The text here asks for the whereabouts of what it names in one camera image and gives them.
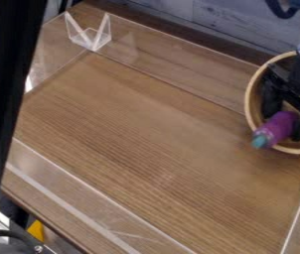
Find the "wooden table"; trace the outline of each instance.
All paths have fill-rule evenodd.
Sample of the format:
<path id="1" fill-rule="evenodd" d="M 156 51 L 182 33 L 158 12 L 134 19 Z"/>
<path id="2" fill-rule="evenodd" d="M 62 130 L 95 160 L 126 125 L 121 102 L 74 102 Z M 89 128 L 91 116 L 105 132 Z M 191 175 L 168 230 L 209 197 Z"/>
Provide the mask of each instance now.
<path id="1" fill-rule="evenodd" d="M 97 27 L 89 3 L 71 12 Z M 279 253 L 300 157 L 249 145 L 256 66 L 116 16 L 113 42 L 83 52 L 50 39 L 62 22 L 35 66 L 77 57 L 26 96 L 3 191 L 89 253 Z"/>

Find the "wooden bowl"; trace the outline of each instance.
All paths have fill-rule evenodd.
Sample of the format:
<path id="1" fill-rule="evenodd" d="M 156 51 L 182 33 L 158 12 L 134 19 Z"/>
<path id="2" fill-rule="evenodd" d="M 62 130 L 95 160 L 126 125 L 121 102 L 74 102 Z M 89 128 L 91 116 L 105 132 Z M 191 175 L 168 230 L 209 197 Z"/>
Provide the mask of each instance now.
<path id="1" fill-rule="evenodd" d="M 251 79 L 247 92 L 245 92 L 244 111 L 245 111 L 245 117 L 247 117 L 247 121 L 252 131 L 256 130 L 259 126 L 261 126 L 261 124 L 264 123 L 264 118 L 260 112 L 260 107 L 261 107 L 260 86 L 261 86 L 261 78 L 267 72 L 268 65 L 272 63 L 279 63 L 286 68 L 291 68 L 294 60 L 295 60 L 295 56 L 296 56 L 296 53 L 290 52 L 274 58 L 261 66 L 261 68 L 257 70 L 256 74 L 253 75 Z M 284 107 L 283 108 L 284 110 L 296 111 L 288 103 L 284 103 L 283 107 Z M 300 155 L 300 142 L 294 142 L 290 139 L 284 140 L 276 146 L 274 146 L 274 149 L 288 154 Z"/>

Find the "yellow object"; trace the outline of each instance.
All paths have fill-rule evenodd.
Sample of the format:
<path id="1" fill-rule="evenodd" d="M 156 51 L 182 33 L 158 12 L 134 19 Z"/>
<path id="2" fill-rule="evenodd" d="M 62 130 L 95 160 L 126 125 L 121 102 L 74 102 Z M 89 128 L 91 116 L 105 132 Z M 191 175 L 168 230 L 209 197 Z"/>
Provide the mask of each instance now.
<path id="1" fill-rule="evenodd" d="M 37 220 L 29 228 L 30 234 L 45 243 L 45 227 L 39 220 Z"/>

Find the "teal cap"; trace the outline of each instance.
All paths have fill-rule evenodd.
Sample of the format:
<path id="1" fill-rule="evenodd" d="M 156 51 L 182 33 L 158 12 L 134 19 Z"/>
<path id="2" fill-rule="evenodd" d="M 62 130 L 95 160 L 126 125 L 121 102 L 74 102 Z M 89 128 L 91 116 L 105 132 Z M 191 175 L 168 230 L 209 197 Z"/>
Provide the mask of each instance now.
<path id="1" fill-rule="evenodd" d="M 266 135 L 257 135 L 257 136 L 253 137 L 251 145 L 256 149 L 260 149 L 260 148 L 264 148 L 267 146 L 267 143 L 268 143 L 268 139 L 267 139 Z"/>

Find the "small plastic bottle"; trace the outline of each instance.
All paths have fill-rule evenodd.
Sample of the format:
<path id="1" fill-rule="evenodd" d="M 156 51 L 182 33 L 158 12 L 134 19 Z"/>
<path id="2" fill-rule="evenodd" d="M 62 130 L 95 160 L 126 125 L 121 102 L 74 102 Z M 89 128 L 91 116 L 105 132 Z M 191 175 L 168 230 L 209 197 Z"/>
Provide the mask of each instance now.
<path id="1" fill-rule="evenodd" d="M 292 111 L 278 112 L 261 127 L 255 130 L 252 146 L 256 149 L 274 147 L 292 135 L 298 120 L 298 113 Z"/>

